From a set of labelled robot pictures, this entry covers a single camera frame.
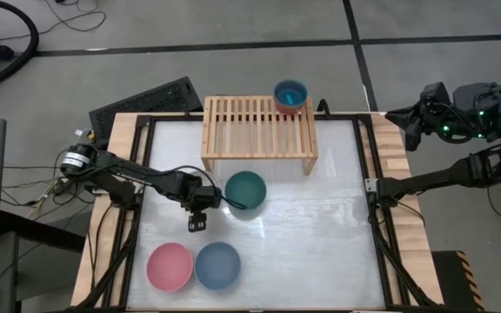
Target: wooden dish rack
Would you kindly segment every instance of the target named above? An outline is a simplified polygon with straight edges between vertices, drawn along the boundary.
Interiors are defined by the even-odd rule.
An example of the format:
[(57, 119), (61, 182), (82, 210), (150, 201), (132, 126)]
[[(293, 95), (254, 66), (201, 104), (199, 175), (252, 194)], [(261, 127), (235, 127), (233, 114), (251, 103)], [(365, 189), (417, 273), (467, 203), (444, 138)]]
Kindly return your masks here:
[(285, 115), (272, 96), (206, 97), (202, 162), (213, 171), (229, 159), (301, 159), (309, 175), (318, 159), (312, 100)]

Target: white tabletop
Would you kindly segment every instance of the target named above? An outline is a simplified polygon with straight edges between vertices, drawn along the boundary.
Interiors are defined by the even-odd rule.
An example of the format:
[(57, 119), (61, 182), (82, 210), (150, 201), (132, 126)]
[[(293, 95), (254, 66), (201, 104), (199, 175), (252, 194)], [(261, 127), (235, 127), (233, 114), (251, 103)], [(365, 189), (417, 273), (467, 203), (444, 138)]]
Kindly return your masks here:
[[(268, 195), (258, 216), (207, 209), (207, 230), (190, 233), (188, 213), (147, 189), (130, 281), (128, 307), (156, 309), (378, 309), (384, 298), (367, 222), (357, 144), (349, 121), (316, 121), (319, 158), (310, 176), (300, 161), (216, 161), (222, 188), (252, 170)], [(158, 122), (150, 167), (203, 168), (201, 122)], [(181, 290), (156, 290), (146, 263), (162, 243), (183, 244), (196, 258), (206, 244), (223, 241), (241, 256), (237, 282), (223, 292), (194, 277)]]

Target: black hose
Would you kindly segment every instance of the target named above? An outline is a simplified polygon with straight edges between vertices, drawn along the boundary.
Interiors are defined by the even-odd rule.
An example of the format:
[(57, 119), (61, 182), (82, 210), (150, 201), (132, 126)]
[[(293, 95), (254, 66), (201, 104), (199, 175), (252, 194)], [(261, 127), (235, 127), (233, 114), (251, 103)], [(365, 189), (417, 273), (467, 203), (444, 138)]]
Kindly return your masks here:
[(34, 56), (37, 51), (38, 44), (40, 43), (40, 36), (38, 34), (36, 25), (26, 14), (24, 14), (24, 12), (8, 3), (1, 1), (0, 8), (15, 13), (15, 15), (20, 17), (20, 19), (23, 20), (30, 32), (30, 43), (28, 44), (26, 50), (19, 57), (17, 57), (15, 61), (13, 61), (13, 63), (7, 66), (4, 70), (0, 71), (0, 82), (2, 82), (11, 75), (15, 74), (15, 72), (17, 72), (18, 70), (20, 70)]

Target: gray floor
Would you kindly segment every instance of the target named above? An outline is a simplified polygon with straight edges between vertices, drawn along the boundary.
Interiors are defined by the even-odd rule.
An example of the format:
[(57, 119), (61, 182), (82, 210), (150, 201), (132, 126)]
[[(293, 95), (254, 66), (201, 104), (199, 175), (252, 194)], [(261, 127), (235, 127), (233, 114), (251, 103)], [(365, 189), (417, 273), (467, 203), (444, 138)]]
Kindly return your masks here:
[[(57, 21), (44, 1), (9, 2), (25, 10), (40, 30)], [(93, 4), (82, 0), (81, 7)], [(351, 0), (351, 4), (362, 38), (501, 34), (498, 0)], [(40, 50), (351, 37), (342, 2), (336, 0), (107, 0), (100, 3), (100, 10), (108, 14), (100, 29), (78, 33), (58, 26), (42, 36)], [(57, 12), (63, 17), (77, 13), (74, 7), (57, 7)], [(98, 18), (84, 17), (74, 24), (86, 27)], [(1, 11), (0, 20), (18, 23)], [(0, 37), (22, 34), (21, 29), (10, 29), (0, 23)], [(7, 43), (20, 50), (27, 41)], [(415, 103), (422, 88), (436, 81), (444, 81), (449, 91), (466, 83), (501, 83), (501, 41), (372, 45), (364, 46), (364, 54), (380, 110)], [(351, 46), (38, 57), (0, 83), (0, 117), (9, 123), (6, 163), (51, 165), (57, 152), (74, 142), (74, 130), (89, 126), (89, 110), (182, 76), (190, 77), (202, 99), (214, 94), (270, 94), (276, 82), (293, 77), (304, 81), (315, 99), (326, 98), (333, 110), (368, 110)], [(484, 146), (475, 141), (452, 146), (424, 137), (418, 151), (408, 154), (411, 171), (420, 174), (450, 166)], [(4, 180), (13, 184), (49, 175), (44, 170), (9, 170)], [(13, 195), (28, 201), (40, 192), (17, 190)], [(501, 210), (501, 185), (491, 194)], [(501, 311), (501, 219), (491, 211), (484, 190), (450, 187), (427, 192), (420, 201), (431, 248), (465, 251), (486, 308)], [(46, 221), (80, 208), (71, 205), (48, 215)], [(69, 287), (28, 301), (26, 311), (66, 305), (78, 259), (61, 259), (56, 266), (67, 268), (68, 274), (54, 275)], [(25, 266), (38, 263), (24, 260)]]

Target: dark teal bowl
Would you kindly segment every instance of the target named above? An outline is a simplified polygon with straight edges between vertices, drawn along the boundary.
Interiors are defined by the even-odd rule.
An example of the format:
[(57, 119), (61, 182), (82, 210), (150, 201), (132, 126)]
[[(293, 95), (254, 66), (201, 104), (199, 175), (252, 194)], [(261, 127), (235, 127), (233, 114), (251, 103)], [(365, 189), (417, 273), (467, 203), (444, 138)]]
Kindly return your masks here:
[(251, 171), (233, 175), (225, 185), (225, 197), (252, 210), (260, 206), (266, 198), (266, 183)]

